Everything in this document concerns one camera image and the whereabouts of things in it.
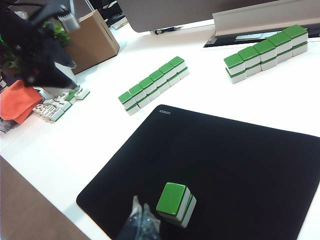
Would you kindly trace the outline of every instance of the black mouse pad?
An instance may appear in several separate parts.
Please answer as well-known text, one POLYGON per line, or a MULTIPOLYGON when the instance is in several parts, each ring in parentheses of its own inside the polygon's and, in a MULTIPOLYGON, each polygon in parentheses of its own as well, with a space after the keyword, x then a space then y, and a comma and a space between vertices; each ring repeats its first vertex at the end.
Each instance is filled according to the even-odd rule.
POLYGON ((138 195, 163 240, 296 240, 319 181, 318 137, 160 105, 76 202, 112 239, 138 195), (166 182, 196 197, 186 229, 156 212, 166 182))

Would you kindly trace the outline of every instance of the white desk surface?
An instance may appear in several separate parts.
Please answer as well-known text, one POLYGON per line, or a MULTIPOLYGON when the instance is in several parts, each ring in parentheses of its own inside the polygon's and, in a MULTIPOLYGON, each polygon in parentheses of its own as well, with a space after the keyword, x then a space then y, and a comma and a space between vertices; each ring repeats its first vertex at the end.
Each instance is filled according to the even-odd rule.
MULTIPOLYGON (((1 155, 90 239, 107 240, 77 206, 76 197, 160 104, 320 137, 320 42, 231 84, 223 59, 248 45, 203 48, 213 28, 151 36, 127 24, 113 31, 118 55, 76 76, 90 89, 88 97, 57 122, 33 114, 8 134, 1 133, 1 155), (185 59, 190 75, 128 116, 118 96, 175 56, 185 59)), ((319 223, 318 189, 298 239, 319 240, 319 223)))

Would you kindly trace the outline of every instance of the cable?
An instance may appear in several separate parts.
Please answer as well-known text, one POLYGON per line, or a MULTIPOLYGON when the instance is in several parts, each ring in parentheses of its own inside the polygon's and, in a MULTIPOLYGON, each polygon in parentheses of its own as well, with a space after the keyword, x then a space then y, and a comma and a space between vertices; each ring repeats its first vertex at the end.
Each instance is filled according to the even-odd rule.
POLYGON ((1 3, 12 5, 12 6, 35 6, 35 7, 42 7, 43 4, 40 3, 30 3, 30 2, 23 2, 23 3, 14 3, 14 2, 8 2, 4 0, 0 0, 1 3))

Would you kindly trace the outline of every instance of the stacked mahjong tiles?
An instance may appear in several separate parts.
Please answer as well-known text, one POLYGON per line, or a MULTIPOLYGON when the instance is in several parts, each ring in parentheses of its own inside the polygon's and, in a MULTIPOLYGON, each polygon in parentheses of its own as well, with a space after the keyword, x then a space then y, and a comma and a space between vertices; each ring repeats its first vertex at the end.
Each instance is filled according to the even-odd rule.
POLYGON ((131 116, 188 74, 189 70, 185 60, 176 56, 119 96, 118 99, 131 116))
POLYGON ((308 31, 293 25, 224 59, 233 84, 308 50, 308 31))
POLYGON ((167 182, 164 186, 156 211, 169 223, 186 228, 195 209, 197 200, 186 185, 167 182))
POLYGON ((86 88, 78 86, 76 90, 63 92, 54 99, 47 99, 37 104, 32 110, 46 119, 57 121, 77 100, 83 100, 90 93, 86 88))

